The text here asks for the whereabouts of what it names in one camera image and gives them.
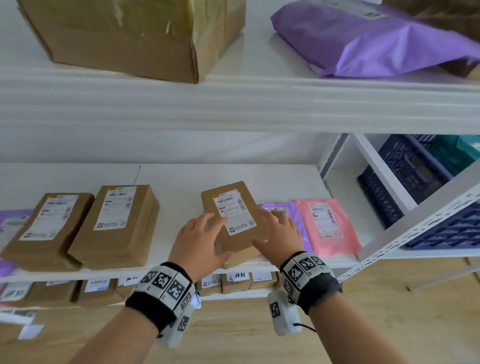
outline plastic crate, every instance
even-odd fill
[[[434,140],[432,134],[394,134],[378,152],[417,204],[453,178],[425,149]],[[367,167],[358,181],[385,228],[403,217],[372,167]],[[479,244],[480,204],[475,202],[408,242],[402,249],[472,248]]]

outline human hand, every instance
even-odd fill
[[[294,253],[304,250],[302,237],[293,220],[282,211],[268,212],[262,208],[259,211],[268,226],[268,241],[252,238],[252,244],[270,263],[280,269]]]
[[[213,216],[214,214],[203,214],[187,222],[177,234],[168,256],[168,261],[185,269],[194,283],[212,274],[233,255],[233,252],[215,255],[215,238],[228,218],[216,220],[205,230],[207,221]]]

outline right hand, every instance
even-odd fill
[[[252,238],[252,244],[270,263],[280,269],[293,254],[305,250],[303,239],[293,220],[282,211],[268,212],[260,208],[259,212],[268,226],[268,241]]]

